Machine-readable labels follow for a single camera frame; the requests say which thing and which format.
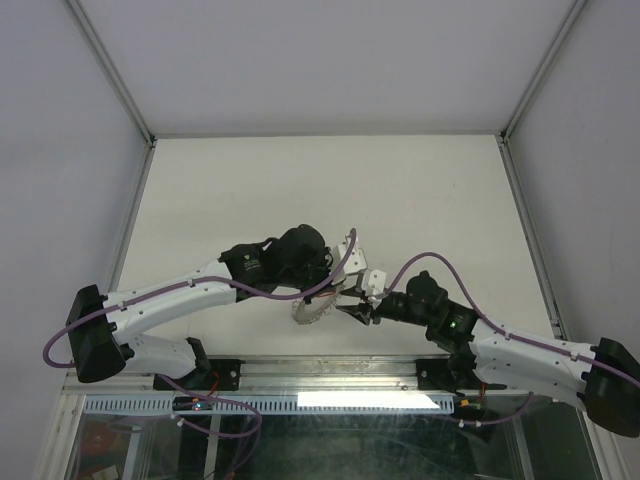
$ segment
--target white wall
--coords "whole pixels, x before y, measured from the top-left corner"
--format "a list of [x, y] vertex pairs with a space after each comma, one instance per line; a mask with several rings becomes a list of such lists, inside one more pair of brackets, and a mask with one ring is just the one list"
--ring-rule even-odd
[[[426, 250], [445, 255], [489, 316], [552, 336], [531, 257], [493, 136], [357, 136], [160, 140], [120, 288], [183, 274], [239, 243], [307, 223], [329, 245], [351, 227], [372, 268], [392, 275]], [[427, 269], [464, 302], [452, 275]], [[441, 353], [424, 328], [364, 328], [332, 311], [291, 319], [291, 302], [252, 299], [195, 312], [153, 330], [193, 336], [221, 355]]]
[[[593, 2], [512, 144], [576, 340], [640, 358], [640, 2]], [[640, 442], [621, 440], [640, 468]]]
[[158, 135], [497, 132], [572, 0], [83, 0]]
[[0, 476], [26, 479], [64, 378], [42, 346], [105, 282], [143, 144], [62, 2], [2, 2], [0, 63]]

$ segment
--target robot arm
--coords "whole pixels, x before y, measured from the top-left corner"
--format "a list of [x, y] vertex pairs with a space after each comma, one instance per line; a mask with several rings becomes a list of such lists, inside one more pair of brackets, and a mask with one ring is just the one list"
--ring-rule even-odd
[[492, 324], [449, 300], [426, 271], [409, 280], [406, 293], [391, 292], [381, 300], [377, 296], [376, 305], [363, 286], [367, 278], [361, 275], [355, 287], [342, 292], [360, 297], [361, 303], [337, 308], [365, 325], [386, 318], [426, 327], [427, 340], [450, 353], [451, 376], [443, 388], [456, 391], [485, 383], [535, 392], [586, 411], [609, 431], [640, 434], [640, 390], [604, 368], [640, 379], [640, 365], [618, 342], [603, 338], [596, 347]]
[[218, 260], [157, 285], [106, 295], [100, 295], [95, 285], [83, 288], [67, 325], [92, 313], [99, 315], [69, 332], [79, 381], [97, 382], [123, 370], [172, 378], [194, 370], [208, 373], [209, 362], [199, 340], [168, 340], [143, 332], [198, 310], [255, 294], [269, 296], [279, 286], [304, 291], [325, 283], [314, 292], [318, 294], [333, 289], [347, 275], [366, 267], [364, 257], [358, 261], [362, 250], [357, 240], [351, 239], [347, 246], [348, 241], [349, 236], [332, 254], [316, 230], [300, 225], [279, 239], [236, 245]]
[[[357, 276], [356, 286], [342, 289], [350, 276]], [[66, 330], [81, 382], [97, 382], [123, 370], [197, 379], [210, 368], [199, 340], [168, 340], [144, 332], [255, 295], [309, 299], [340, 288], [342, 295], [361, 302], [338, 309], [365, 325], [386, 318], [426, 327], [427, 340], [450, 353], [450, 377], [439, 388], [457, 391], [487, 383], [528, 390], [585, 410], [612, 432], [640, 433], [640, 365], [618, 342], [602, 339], [594, 347], [492, 324], [477, 310], [449, 300], [426, 271], [409, 280], [406, 293], [385, 290], [385, 280], [384, 272], [367, 268], [355, 232], [329, 249], [316, 230], [301, 225], [279, 239], [236, 245], [218, 260], [158, 285], [106, 295], [95, 285], [86, 287], [76, 296]], [[304, 293], [272, 295], [278, 286]]]

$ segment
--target purple cable tube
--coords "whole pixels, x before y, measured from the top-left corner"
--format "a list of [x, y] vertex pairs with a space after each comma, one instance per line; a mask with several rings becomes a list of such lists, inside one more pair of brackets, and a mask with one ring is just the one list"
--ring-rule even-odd
[[[462, 281], [462, 278], [460, 278], [460, 275], [456, 271], [455, 267], [451, 264], [451, 262], [449, 262], [449, 260], [444, 258], [439, 253], [435, 253], [435, 252], [420, 253], [420, 254], [416, 255], [415, 257], [413, 257], [411, 260], [409, 260], [407, 263], [405, 263], [404, 266], [400, 269], [400, 271], [396, 275], [396, 277], [391, 282], [391, 285], [389, 285], [389, 288], [385, 289], [385, 291], [381, 295], [381, 297], [384, 298], [385, 296], [389, 295], [389, 293], [391, 293], [393, 291], [393, 289], [398, 285], [398, 283], [400, 282], [400, 279], [404, 276], [404, 274], [407, 272], [409, 267], [411, 267], [411, 265], [413, 265], [418, 260], [420, 260], [422, 258], [426, 258], [426, 257], [437, 258], [442, 263], [444, 263], [445, 266], [449, 269], [449, 271], [453, 275], [453, 277], [456, 279], [456, 282], [458, 283], [458, 286], [460, 287], [460, 290], [462, 290], [462, 294], [467, 299], [467, 302], [469, 302], [469, 305], [471, 305], [471, 308], [473, 308], [473, 310], [475, 310], [475, 312], [478, 314], [478, 317], [480, 317], [480, 319], [484, 323], [486, 323], [490, 328], [492, 328], [493, 330], [498, 332], [500, 335], [505, 336], [505, 334], [507, 333], [506, 330], [504, 330], [500, 326], [496, 325], [493, 321], [491, 321], [482, 312], [482, 310], [480, 310], [480, 307], [478, 307], [478, 304], [476, 304], [476, 302], [473, 300], [473, 298], [471, 298], [471, 294], [467, 290], [467, 287], [464, 285], [464, 282]], [[548, 345], [548, 344], [546, 344], [544, 342], [539, 342], [538, 340], [533, 340], [531, 338], [523, 337], [522, 335], [517, 335], [517, 334], [511, 334], [510, 338], [512, 340], [515, 340], [515, 341], [520, 342], [520, 343], [526, 343], [527, 345], [531, 345], [531, 346], [534, 346], [534, 347], [542, 348], [543, 350], [554, 352], [554, 353], [557, 353], [559, 355], [563, 355], [565, 357], [571, 357], [571, 351], [565, 350], [564, 348], [556, 347], [555, 345]], [[627, 382], [631, 383], [635, 387], [640, 388], [640, 381], [636, 380], [631, 375], [628, 375], [625, 372], [623, 372], [621, 370], [618, 370], [617, 368], [610, 367], [609, 365], [607, 365], [605, 363], [599, 362], [597, 360], [593, 360], [593, 359], [591, 359], [589, 357], [585, 357], [584, 355], [578, 355], [577, 358], [578, 358], [578, 360], [580, 360], [582, 362], [585, 362], [585, 363], [588, 363], [588, 364], [590, 364], [590, 365], [592, 365], [592, 366], [594, 366], [596, 368], [601, 368], [603, 370], [606, 370], [606, 371], [608, 371], [608, 372], [610, 372], [610, 373], [622, 378], [623, 380], [626, 380]]]
[[[474, 422], [473, 420], [462, 420], [462, 424], [466, 425], [466, 426], [469, 426], [469, 427], [475, 427], [475, 426], [488, 427], [490, 425], [500, 425], [501, 423], [510, 422], [514, 418], [518, 418], [523, 413], [525, 413], [527, 411], [527, 409], [533, 403], [534, 398], [535, 398], [535, 394], [533, 392], [530, 392], [529, 395], [527, 396], [527, 399], [522, 404], [522, 406], [518, 410], [513, 412], [511, 415], [507, 415], [506, 417], [497, 418], [495, 420], [487, 420], [486, 422], [478, 422], [478, 423]], [[460, 423], [460, 421], [461, 421], [461, 419], [459, 419], [459, 418], [444, 417], [444, 416], [439, 416], [439, 415], [435, 416], [434, 418], [439, 418], [439, 419], [445, 420], [447, 422], [453, 422], [453, 423]]]
[[188, 425], [189, 427], [195, 430], [198, 430], [199, 432], [206, 433], [207, 435], [215, 435], [220, 438], [244, 438], [257, 432], [260, 429], [260, 426], [262, 425], [262, 415], [260, 414], [258, 409], [256, 409], [255, 407], [252, 407], [248, 403], [238, 402], [236, 400], [230, 400], [228, 398], [219, 398], [219, 397], [211, 397], [209, 395], [201, 395], [199, 393], [195, 393], [190, 390], [187, 390], [186, 388], [181, 387], [166, 375], [158, 374], [158, 377], [160, 377], [162, 380], [167, 382], [167, 384], [169, 384], [174, 390], [182, 392], [185, 395], [188, 395], [192, 398], [198, 398], [202, 401], [209, 402], [209, 403], [224, 403], [227, 405], [235, 405], [235, 406], [244, 408], [246, 410], [249, 410], [251, 413], [254, 414], [256, 418], [256, 424], [246, 432], [222, 433], [222, 432], [216, 432], [215, 430], [209, 430], [208, 428], [201, 427], [200, 425], [196, 425], [195, 423], [192, 423], [189, 420], [186, 420], [184, 417], [181, 417], [180, 415], [175, 415], [176, 418], [182, 421], [185, 425]]
[[249, 450], [249, 453], [247, 453], [242, 460], [240, 460], [238, 463], [233, 465], [233, 467], [231, 468], [231, 472], [229, 472], [226, 475], [225, 480], [230, 478], [233, 472], [237, 471], [241, 466], [243, 466], [245, 463], [247, 463], [251, 459], [256, 449], [258, 448], [259, 443], [260, 443], [260, 430], [258, 430], [258, 433], [256, 433], [256, 439], [253, 441], [253, 446], [251, 447], [251, 450]]
[[[349, 232], [350, 240], [349, 240], [349, 245], [347, 246], [347, 251], [346, 251], [346, 254], [345, 254], [344, 258], [340, 261], [340, 263], [336, 266], [336, 268], [333, 270], [333, 272], [331, 272], [329, 274], [329, 276], [327, 278], [325, 278], [322, 282], [320, 282], [315, 287], [311, 287], [310, 289], [305, 290], [304, 292], [292, 293], [292, 294], [289, 294], [289, 295], [276, 295], [276, 294], [273, 294], [273, 293], [263, 292], [263, 291], [258, 290], [256, 288], [250, 287], [248, 285], [244, 285], [243, 283], [236, 282], [235, 280], [231, 280], [230, 278], [216, 277], [216, 276], [194, 278], [193, 279], [193, 284], [194, 285], [198, 285], [200, 283], [207, 283], [207, 282], [226, 283], [228, 285], [231, 285], [232, 287], [239, 288], [240, 290], [245, 290], [245, 291], [247, 291], [249, 293], [252, 293], [253, 295], [256, 295], [258, 297], [264, 297], [264, 298], [268, 298], [270, 300], [297, 300], [297, 299], [300, 299], [300, 298], [308, 297], [308, 296], [313, 295], [316, 292], [319, 292], [324, 287], [329, 285], [333, 281], [333, 279], [336, 278], [336, 276], [338, 276], [338, 274], [344, 269], [344, 266], [349, 261], [349, 257], [351, 256], [351, 252], [355, 248], [356, 236], [357, 236], [356, 229], [352, 228], [351, 231]], [[159, 289], [154, 290], [152, 292], [145, 293], [144, 295], [140, 295], [138, 297], [132, 298], [131, 300], [127, 300], [126, 302], [124, 302], [124, 307], [125, 308], [126, 307], [130, 307], [131, 305], [135, 305], [137, 303], [144, 302], [145, 300], [149, 300], [151, 298], [157, 297], [158, 295], [169, 293], [169, 292], [172, 292], [174, 290], [178, 290], [180, 288], [188, 288], [190, 286], [191, 285], [187, 281], [174, 283], [172, 285], [167, 285], [166, 287], [162, 287], [162, 288], [159, 288]], [[76, 328], [84, 325], [85, 323], [90, 322], [91, 320], [93, 320], [96, 317], [99, 317], [100, 315], [106, 315], [108, 313], [115, 312], [119, 308], [120, 308], [120, 306], [118, 306], [118, 305], [112, 305], [110, 307], [103, 308], [101, 310], [97, 310], [97, 311], [95, 311], [93, 313], [90, 313], [89, 315], [86, 315], [86, 316], [78, 319], [77, 321], [73, 322], [71, 325], [67, 325], [65, 328], [60, 330], [53, 337], [51, 337], [49, 339], [49, 341], [45, 344], [45, 346], [44, 346], [44, 348], [42, 350], [42, 358], [43, 358], [44, 362], [47, 365], [49, 365], [50, 367], [53, 367], [53, 368], [73, 368], [75, 366], [73, 364], [73, 362], [70, 362], [70, 363], [59, 363], [59, 362], [56, 362], [56, 361], [52, 360], [51, 359], [51, 347], [53, 347], [53, 345], [58, 340], [60, 340], [62, 337], [67, 335], [72, 330], [75, 330]]]

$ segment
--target purple cable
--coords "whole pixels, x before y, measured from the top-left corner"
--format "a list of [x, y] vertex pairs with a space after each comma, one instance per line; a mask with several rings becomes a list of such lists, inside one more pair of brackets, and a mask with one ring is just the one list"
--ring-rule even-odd
[[258, 448], [259, 443], [260, 443], [260, 430], [258, 430], [258, 433], [256, 433], [256, 439], [253, 441], [253, 446], [251, 447], [251, 450], [249, 450], [249, 453], [247, 453], [242, 460], [240, 460], [238, 463], [233, 465], [233, 467], [231, 468], [231, 472], [227, 474], [227, 476], [225, 477], [225, 480], [229, 478], [233, 472], [237, 471], [241, 466], [243, 466], [245, 463], [247, 463], [251, 459], [252, 455], [255, 453], [256, 449]]
[[180, 415], [176, 415], [176, 417], [179, 418], [182, 422], [184, 422], [185, 425], [188, 425], [189, 427], [195, 430], [198, 430], [199, 432], [206, 433], [207, 435], [215, 435], [216, 437], [220, 437], [220, 438], [244, 438], [257, 432], [260, 429], [260, 425], [262, 425], [262, 415], [260, 414], [258, 409], [256, 409], [255, 407], [252, 407], [248, 403], [238, 402], [236, 400], [230, 400], [228, 398], [219, 398], [219, 397], [211, 397], [209, 395], [200, 395], [199, 393], [195, 393], [190, 390], [187, 390], [184, 387], [181, 387], [166, 375], [158, 374], [158, 377], [160, 377], [162, 380], [167, 382], [167, 384], [169, 384], [169, 386], [171, 386], [174, 390], [182, 392], [185, 395], [188, 395], [192, 398], [198, 398], [202, 401], [209, 402], [209, 403], [224, 403], [226, 405], [235, 405], [237, 407], [249, 410], [256, 417], [256, 424], [246, 432], [223, 433], [223, 432], [216, 432], [215, 430], [209, 430], [208, 428], [201, 427], [200, 425], [196, 425], [195, 423], [192, 423], [189, 420], [186, 420], [184, 417], [181, 417]]
[[[497, 418], [496, 420], [487, 420], [486, 422], [479, 422], [480, 423], [479, 426], [480, 427], [488, 427], [489, 425], [500, 425], [501, 423], [510, 422], [514, 418], [518, 418], [520, 415], [522, 415], [523, 413], [525, 413], [527, 411], [527, 409], [533, 403], [534, 398], [535, 398], [535, 394], [533, 392], [530, 392], [529, 395], [527, 396], [527, 399], [520, 406], [520, 408], [518, 410], [516, 410], [515, 412], [513, 412], [511, 415], [507, 415], [506, 417], [502, 417], [502, 418]], [[453, 423], [460, 423], [460, 420], [462, 420], [460, 418], [440, 417], [440, 416], [437, 416], [437, 417], [434, 417], [434, 418], [440, 418], [440, 419], [445, 420], [447, 422], [453, 422]], [[462, 420], [462, 424], [470, 426], [470, 427], [475, 427], [477, 425], [476, 422], [473, 421], [473, 420]]]
[[[352, 228], [350, 230], [350, 232], [349, 232], [350, 240], [349, 240], [349, 245], [347, 246], [347, 251], [345, 253], [344, 258], [340, 261], [340, 263], [338, 263], [336, 268], [333, 270], [333, 272], [331, 272], [329, 274], [329, 276], [327, 278], [325, 278], [322, 282], [320, 282], [315, 287], [311, 287], [310, 289], [305, 290], [304, 292], [292, 293], [292, 294], [289, 294], [289, 295], [276, 295], [276, 294], [273, 294], [273, 293], [263, 292], [262, 290], [258, 290], [256, 288], [250, 287], [249, 285], [244, 285], [243, 283], [237, 282], [235, 280], [231, 280], [230, 278], [217, 277], [217, 276], [208, 276], [208, 277], [195, 278], [195, 279], [193, 279], [193, 285], [198, 285], [200, 283], [207, 283], [207, 282], [226, 283], [227, 285], [231, 285], [232, 287], [239, 288], [240, 290], [244, 290], [246, 292], [252, 293], [252, 294], [254, 294], [254, 295], [258, 296], [258, 297], [268, 298], [270, 300], [297, 300], [299, 298], [308, 297], [308, 296], [313, 295], [316, 292], [319, 292], [324, 287], [329, 285], [333, 281], [333, 279], [336, 278], [336, 276], [344, 269], [344, 266], [349, 261], [349, 257], [351, 256], [351, 252], [355, 248], [356, 237], [357, 237], [356, 229]], [[138, 297], [132, 298], [131, 300], [127, 300], [126, 302], [124, 302], [124, 307], [125, 308], [126, 307], [130, 307], [131, 305], [135, 305], [137, 303], [144, 302], [145, 300], [149, 300], [151, 298], [157, 297], [158, 295], [169, 293], [169, 292], [172, 292], [173, 290], [178, 290], [180, 288], [187, 288], [187, 287], [190, 287], [190, 286], [191, 285], [187, 281], [174, 283], [172, 285], [167, 285], [166, 287], [162, 287], [162, 288], [159, 288], [159, 289], [154, 290], [152, 292], [145, 293], [144, 295], [140, 295]], [[115, 312], [116, 310], [118, 310], [120, 308], [121, 307], [118, 306], [118, 305], [112, 305], [110, 307], [103, 308], [101, 310], [97, 310], [97, 311], [95, 311], [93, 313], [90, 313], [89, 315], [86, 315], [86, 316], [78, 319], [77, 321], [73, 322], [71, 325], [67, 325], [65, 328], [63, 328], [58, 333], [56, 333], [53, 337], [51, 337], [49, 339], [49, 341], [45, 344], [45, 346], [44, 346], [44, 348], [42, 350], [42, 358], [43, 358], [44, 362], [47, 365], [49, 365], [50, 367], [53, 367], [53, 368], [73, 368], [75, 366], [73, 364], [73, 362], [70, 362], [70, 363], [59, 363], [59, 362], [56, 362], [56, 361], [52, 360], [51, 359], [51, 347], [53, 347], [53, 345], [58, 340], [60, 340], [62, 337], [67, 335], [72, 330], [75, 330], [76, 328], [81, 327], [85, 323], [90, 322], [91, 320], [93, 320], [96, 317], [99, 317], [100, 315], [106, 315], [108, 313]]]
[[[415, 257], [411, 258], [407, 263], [404, 264], [404, 266], [400, 269], [400, 271], [398, 272], [396, 277], [393, 279], [393, 281], [391, 282], [389, 287], [385, 289], [384, 293], [382, 293], [379, 296], [379, 298], [384, 298], [387, 295], [389, 295], [391, 292], [393, 292], [393, 289], [398, 285], [398, 283], [400, 282], [400, 280], [404, 276], [404, 274], [407, 272], [407, 270], [409, 270], [409, 268], [414, 263], [416, 263], [418, 260], [420, 260], [422, 258], [427, 258], [427, 257], [437, 258], [438, 260], [440, 260], [442, 263], [445, 264], [445, 266], [449, 269], [449, 271], [451, 272], [451, 274], [455, 278], [456, 282], [458, 283], [458, 286], [460, 287], [460, 290], [462, 291], [462, 294], [464, 295], [464, 297], [467, 299], [467, 302], [469, 302], [469, 305], [471, 305], [471, 308], [473, 308], [473, 310], [478, 314], [478, 317], [484, 323], [486, 323], [491, 329], [493, 329], [494, 331], [498, 332], [500, 335], [505, 336], [507, 332], [506, 332], [506, 330], [504, 328], [502, 328], [502, 327], [504, 327], [504, 325], [502, 327], [498, 326], [492, 320], [490, 320], [482, 312], [482, 310], [480, 310], [480, 307], [478, 306], [478, 304], [471, 297], [471, 294], [467, 290], [467, 287], [465, 286], [464, 282], [462, 281], [462, 278], [458, 274], [458, 272], [455, 269], [455, 267], [451, 264], [451, 262], [449, 262], [449, 260], [447, 260], [445, 257], [440, 255], [439, 253], [424, 252], [424, 253], [420, 253], [420, 254], [416, 255]], [[540, 342], [538, 340], [534, 340], [534, 339], [531, 339], [531, 338], [523, 337], [522, 335], [518, 335], [518, 334], [513, 334], [512, 333], [509, 338], [511, 338], [511, 339], [513, 339], [513, 340], [515, 340], [517, 342], [520, 342], [520, 343], [525, 343], [527, 345], [531, 345], [531, 346], [534, 346], [534, 347], [541, 348], [543, 350], [547, 350], [547, 351], [550, 351], [550, 352], [557, 353], [559, 355], [563, 355], [565, 357], [571, 357], [571, 351], [570, 350], [565, 350], [563, 348], [556, 347], [554, 345], [548, 345], [548, 344], [546, 344], [544, 342]], [[577, 358], [578, 358], [578, 360], [580, 360], [582, 362], [588, 363], [588, 364], [590, 364], [590, 365], [592, 365], [592, 366], [594, 366], [596, 368], [601, 368], [603, 370], [606, 370], [607, 372], [610, 372], [613, 375], [616, 375], [617, 377], [620, 377], [623, 380], [626, 380], [627, 382], [629, 382], [632, 385], [634, 385], [636, 388], [640, 388], [640, 381], [636, 380], [631, 375], [628, 375], [627, 373], [625, 373], [625, 372], [623, 372], [623, 371], [621, 371], [621, 370], [619, 370], [617, 368], [611, 367], [611, 366], [607, 365], [606, 363], [599, 362], [598, 360], [593, 360], [593, 359], [591, 359], [589, 357], [586, 357], [584, 355], [578, 355]]]

